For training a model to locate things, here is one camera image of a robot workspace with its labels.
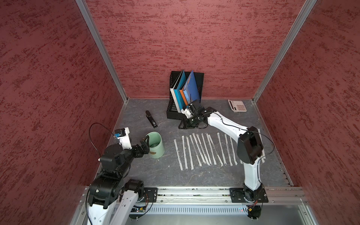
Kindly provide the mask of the green cup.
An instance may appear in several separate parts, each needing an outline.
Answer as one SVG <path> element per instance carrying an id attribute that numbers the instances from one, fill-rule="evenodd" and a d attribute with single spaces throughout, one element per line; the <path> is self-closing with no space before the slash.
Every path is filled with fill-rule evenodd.
<path id="1" fill-rule="evenodd" d="M 150 132 L 147 136 L 149 137 L 150 157 L 154 159 L 162 157 L 165 153 L 165 147 L 160 133 Z"/>

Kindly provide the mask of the thirteenth straw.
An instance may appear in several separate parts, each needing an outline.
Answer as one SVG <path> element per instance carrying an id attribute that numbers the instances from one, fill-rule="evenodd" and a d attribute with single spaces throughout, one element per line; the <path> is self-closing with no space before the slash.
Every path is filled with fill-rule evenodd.
<path id="1" fill-rule="evenodd" d="M 199 163 L 199 166 L 202 167 L 202 163 L 201 163 L 201 161 L 200 161 L 198 152 L 197 152 L 196 147 L 195 147 L 195 143 L 194 143 L 193 137 L 192 137 L 191 135 L 190 135 L 190 140 L 191 140 L 192 146 L 193 146 L 193 148 L 194 148 L 194 151 L 195 151 L 196 158 L 197 158 L 197 161 L 198 161 L 198 163 Z"/>

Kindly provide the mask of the fifteenth straw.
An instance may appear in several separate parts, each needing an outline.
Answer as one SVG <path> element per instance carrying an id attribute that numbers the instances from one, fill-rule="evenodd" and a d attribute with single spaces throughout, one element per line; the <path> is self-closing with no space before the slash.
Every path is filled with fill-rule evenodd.
<path id="1" fill-rule="evenodd" d="M 184 155 L 185 170 L 188 170 L 187 156 L 186 156 L 186 147 L 185 147 L 185 137 L 184 137 L 184 136 L 182 136 L 182 146 L 183 146 L 183 155 Z"/>

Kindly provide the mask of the fourteenth straw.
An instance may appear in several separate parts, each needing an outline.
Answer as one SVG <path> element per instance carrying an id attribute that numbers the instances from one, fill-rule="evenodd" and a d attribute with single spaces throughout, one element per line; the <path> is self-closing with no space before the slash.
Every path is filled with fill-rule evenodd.
<path id="1" fill-rule="evenodd" d="M 188 152 L 189 152 L 189 157 L 190 157 L 190 166 L 191 166 L 191 170 L 194 170 L 193 159 L 192 159 L 192 153 L 191 153 L 191 148 L 190 148 L 190 143 L 189 143 L 189 137 L 188 137 L 188 136 L 186 136 L 186 140 L 187 140 Z"/>

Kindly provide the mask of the sixteenth straw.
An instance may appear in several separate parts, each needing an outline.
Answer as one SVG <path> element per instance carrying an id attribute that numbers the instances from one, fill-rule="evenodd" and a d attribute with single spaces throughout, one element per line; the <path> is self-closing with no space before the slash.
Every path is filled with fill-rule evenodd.
<path id="1" fill-rule="evenodd" d="M 199 151 L 199 153 L 200 153 L 201 159 L 202 159 L 203 163 L 206 164 L 206 161 L 205 161 L 205 159 L 204 159 L 203 153 L 202 153 L 202 151 L 200 150 L 200 146 L 199 146 L 199 143 L 198 143 L 198 141 L 197 141 L 197 137 L 196 137 L 195 133 L 193 133 L 192 135 L 193 135 L 193 137 L 194 137 L 194 140 L 195 140 L 196 146 L 197 146 L 197 148 L 198 148 L 198 151 Z"/>

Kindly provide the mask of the twelfth straw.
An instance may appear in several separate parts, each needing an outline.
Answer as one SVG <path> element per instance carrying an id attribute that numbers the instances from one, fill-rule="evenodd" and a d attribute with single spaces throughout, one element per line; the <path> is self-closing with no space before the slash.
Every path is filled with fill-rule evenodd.
<path id="1" fill-rule="evenodd" d="M 262 150 L 262 163 L 265 162 L 265 159 L 266 159 L 265 151 Z"/>

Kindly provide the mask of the seventeenth straw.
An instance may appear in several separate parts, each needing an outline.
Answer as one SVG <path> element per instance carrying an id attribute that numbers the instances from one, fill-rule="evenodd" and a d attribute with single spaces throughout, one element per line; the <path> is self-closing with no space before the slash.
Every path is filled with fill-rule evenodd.
<path id="1" fill-rule="evenodd" d="M 176 141 L 176 139 L 174 139 L 174 146 L 175 146 L 175 150 L 176 150 L 176 154 L 177 154 L 177 158 L 178 158 L 180 170 L 183 171 L 183 166 L 182 166 L 182 162 L 181 162 L 181 158 L 180 158 L 180 152 L 179 152 L 179 149 L 178 149 L 178 146 L 177 146 L 177 141 Z"/>

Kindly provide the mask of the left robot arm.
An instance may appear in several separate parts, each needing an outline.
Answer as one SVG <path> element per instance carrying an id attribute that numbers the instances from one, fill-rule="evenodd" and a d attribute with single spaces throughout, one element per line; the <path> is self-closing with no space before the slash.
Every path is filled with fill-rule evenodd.
<path id="1" fill-rule="evenodd" d="M 102 169 L 89 187 L 86 203 L 89 225 L 124 225 L 137 203 L 144 196 L 144 183 L 140 180 L 124 182 L 135 158 L 150 151 L 149 136 L 124 149 L 120 144 L 108 146 L 100 162 Z"/>

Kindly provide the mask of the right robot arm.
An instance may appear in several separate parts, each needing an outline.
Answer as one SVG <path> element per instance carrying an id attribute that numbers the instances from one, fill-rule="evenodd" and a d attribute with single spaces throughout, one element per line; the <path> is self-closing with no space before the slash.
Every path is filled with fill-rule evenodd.
<path id="1" fill-rule="evenodd" d="M 236 142 L 236 154 L 244 166 L 244 198 L 249 203 L 256 202 L 263 192 L 263 184 L 260 179 L 263 143 L 259 129 L 237 124 L 216 109 L 203 107 L 198 100 L 181 109 L 181 113 L 186 118 L 182 119 L 180 129 L 196 128 L 199 124 L 205 123 L 222 131 Z"/>

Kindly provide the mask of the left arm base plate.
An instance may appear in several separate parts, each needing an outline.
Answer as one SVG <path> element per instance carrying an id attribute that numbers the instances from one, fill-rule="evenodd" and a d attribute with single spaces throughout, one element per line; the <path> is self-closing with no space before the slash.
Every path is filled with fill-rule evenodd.
<path id="1" fill-rule="evenodd" d="M 144 193 L 143 193 L 143 197 L 140 198 L 139 202 L 140 203 L 145 203 L 145 202 L 156 202 L 157 201 L 157 197 L 158 197 L 158 188 L 157 187 L 145 187 L 144 188 Z"/>

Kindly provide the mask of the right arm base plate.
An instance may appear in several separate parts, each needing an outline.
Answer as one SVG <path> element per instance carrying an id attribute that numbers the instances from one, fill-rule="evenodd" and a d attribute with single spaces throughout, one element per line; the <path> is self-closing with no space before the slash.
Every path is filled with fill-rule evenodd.
<path id="1" fill-rule="evenodd" d="M 252 191 L 249 188 L 230 188 L 232 203 L 268 203 L 269 199 L 263 187 Z"/>

